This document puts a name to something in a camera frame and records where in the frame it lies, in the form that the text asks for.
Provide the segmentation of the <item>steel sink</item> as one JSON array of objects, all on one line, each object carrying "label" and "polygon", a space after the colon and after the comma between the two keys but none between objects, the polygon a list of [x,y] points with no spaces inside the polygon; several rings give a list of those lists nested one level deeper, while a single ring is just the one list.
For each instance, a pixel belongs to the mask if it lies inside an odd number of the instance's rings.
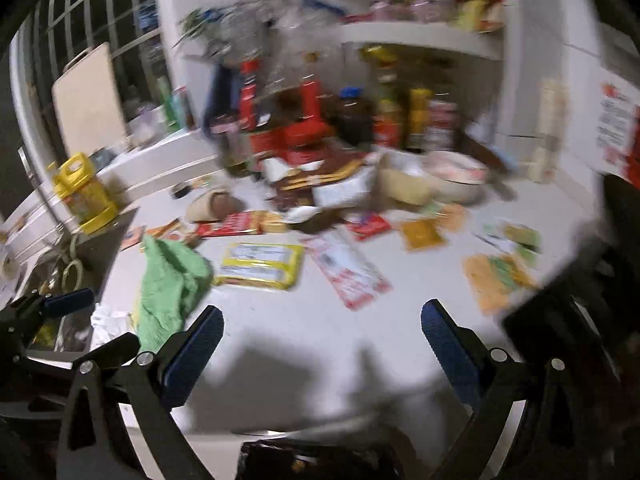
[{"label": "steel sink", "polygon": [[[63,262],[55,252],[42,254],[34,270],[27,273],[22,292],[45,292],[58,296],[76,286],[91,289],[94,301],[99,302],[135,214],[134,210],[124,212],[105,228],[76,238],[73,255],[84,266],[82,271]],[[37,359],[70,362],[87,353],[93,334],[91,315],[94,310],[96,307],[90,306],[64,318],[47,320],[27,348],[27,354]]]}]

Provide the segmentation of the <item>green yellow snack packet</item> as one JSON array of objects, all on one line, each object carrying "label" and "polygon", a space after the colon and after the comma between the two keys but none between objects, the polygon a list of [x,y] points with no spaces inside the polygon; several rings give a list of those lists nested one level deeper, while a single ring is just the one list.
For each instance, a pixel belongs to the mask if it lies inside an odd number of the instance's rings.
[{"label": "green yellow snack packet", "polygon": [[472,255],[463,260],[462,270],[480,312],[486,315],[506,310],[516,296],[537,289],[524,261],[517,256]]}]

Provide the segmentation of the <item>green fluffy cloth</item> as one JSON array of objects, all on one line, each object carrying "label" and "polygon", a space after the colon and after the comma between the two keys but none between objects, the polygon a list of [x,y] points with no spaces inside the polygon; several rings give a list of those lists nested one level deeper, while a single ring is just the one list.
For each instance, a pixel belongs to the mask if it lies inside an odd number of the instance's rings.
[{"label": "green fluffy cloth", "polygon": [[146,266],[134,329],[140,350],[156,353],[173,334],[183,331],[186,319],[212,286],[214,272],[205,258],[180,242],[145,235],[142,246]]}]

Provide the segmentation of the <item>yellow detergent jug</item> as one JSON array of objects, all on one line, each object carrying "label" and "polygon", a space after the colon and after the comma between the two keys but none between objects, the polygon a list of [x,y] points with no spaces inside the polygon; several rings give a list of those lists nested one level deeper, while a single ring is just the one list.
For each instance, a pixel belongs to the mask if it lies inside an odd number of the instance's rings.
[{"label": "yellow detergent jug", "polygon": [[85,234],[92,234],[119,216],[119,208],[96,175],[91,159],[76,153],[62,166],[48,166],[53,189]]}]

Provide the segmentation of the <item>yellow seasoning sachet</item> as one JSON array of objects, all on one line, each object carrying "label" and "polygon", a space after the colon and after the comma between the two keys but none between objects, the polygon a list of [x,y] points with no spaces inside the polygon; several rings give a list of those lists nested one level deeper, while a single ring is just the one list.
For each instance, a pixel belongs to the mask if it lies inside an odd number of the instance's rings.
[{"label": "yellow seasoning sachet", "polygon": [[409,252],[442,246],[446,240],[439,234],[435,219],[401,222],[399,231]]}]

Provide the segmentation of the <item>yellow white noodle package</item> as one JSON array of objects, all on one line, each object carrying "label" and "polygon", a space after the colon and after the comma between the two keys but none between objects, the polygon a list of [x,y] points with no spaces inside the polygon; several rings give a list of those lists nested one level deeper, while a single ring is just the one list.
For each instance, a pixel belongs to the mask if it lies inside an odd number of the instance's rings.
[{"label": "yellow white noodle package", "polygon": [[287,290],[296,284],[303,258],[300,245],[234,243],[224,253],[215,283]]}]

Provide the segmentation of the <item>red white flat packet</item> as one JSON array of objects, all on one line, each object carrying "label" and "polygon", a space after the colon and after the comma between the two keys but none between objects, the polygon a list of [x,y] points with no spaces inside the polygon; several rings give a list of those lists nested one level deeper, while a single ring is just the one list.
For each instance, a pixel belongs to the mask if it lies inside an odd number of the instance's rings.
[{"label": "red white flat packet", "polygon": [[304,237],[302,243],[347,309],[359,310],[392,289],[340,231]]}]

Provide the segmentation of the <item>red snack bar wrapper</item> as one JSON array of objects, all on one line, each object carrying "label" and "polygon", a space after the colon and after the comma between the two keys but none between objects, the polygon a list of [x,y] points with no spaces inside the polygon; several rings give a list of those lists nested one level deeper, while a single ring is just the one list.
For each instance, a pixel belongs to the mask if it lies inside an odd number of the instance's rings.
[{"label": "red snack bar wrapper", "polygon": [[262,232],[261,223],[261,211],[242,211],[229,214],[221,222],[201,223],[195,234],[201,238],[256,235]]}]

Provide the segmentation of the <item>wooden cutting board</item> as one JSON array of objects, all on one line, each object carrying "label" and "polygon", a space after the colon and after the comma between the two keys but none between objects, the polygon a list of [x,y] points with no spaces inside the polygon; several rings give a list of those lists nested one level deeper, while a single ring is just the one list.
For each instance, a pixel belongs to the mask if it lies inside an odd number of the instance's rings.
[{"label": "wooden cutting board", "polygon": [[67,155],[91,155],[127,137],[110,45],[85,49],[52,86],[56,121]]}]

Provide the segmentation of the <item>white ceramic bowl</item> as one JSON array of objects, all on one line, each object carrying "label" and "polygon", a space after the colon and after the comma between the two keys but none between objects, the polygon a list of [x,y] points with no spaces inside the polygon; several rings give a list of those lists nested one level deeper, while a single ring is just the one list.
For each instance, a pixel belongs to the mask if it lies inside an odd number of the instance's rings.
[{"label": "white ceramic bowl", "polygon": [[425,179],[441,202],[469,205],[483,195],[488,168],[468,155],[432,151],[422,162]]}]

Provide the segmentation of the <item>cream plastic lid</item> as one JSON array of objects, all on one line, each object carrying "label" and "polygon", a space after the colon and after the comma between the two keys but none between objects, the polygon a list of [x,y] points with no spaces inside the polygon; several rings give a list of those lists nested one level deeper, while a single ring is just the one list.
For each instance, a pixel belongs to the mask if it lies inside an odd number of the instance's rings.
[{"label": "cream plastic lid", "polygon": [[423,206],[431,199],[432,190],[422,177],[410,176],[395,168],[383,168],[378,170],[378,180],[381,192],[388,200]]}]

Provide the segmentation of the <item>red cap oil bottle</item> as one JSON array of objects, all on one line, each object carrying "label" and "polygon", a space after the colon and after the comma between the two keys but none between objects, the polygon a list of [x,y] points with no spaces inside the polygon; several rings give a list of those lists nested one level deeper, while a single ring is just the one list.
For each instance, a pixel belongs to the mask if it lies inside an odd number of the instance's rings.
[{"label": "red cap oil bottle", "polygon": [[320,82],[310,74],[299,86],[302,117],[283,128],[283,154],[292,166],[322,162],[329,157],[332,127],[323,120]]}]

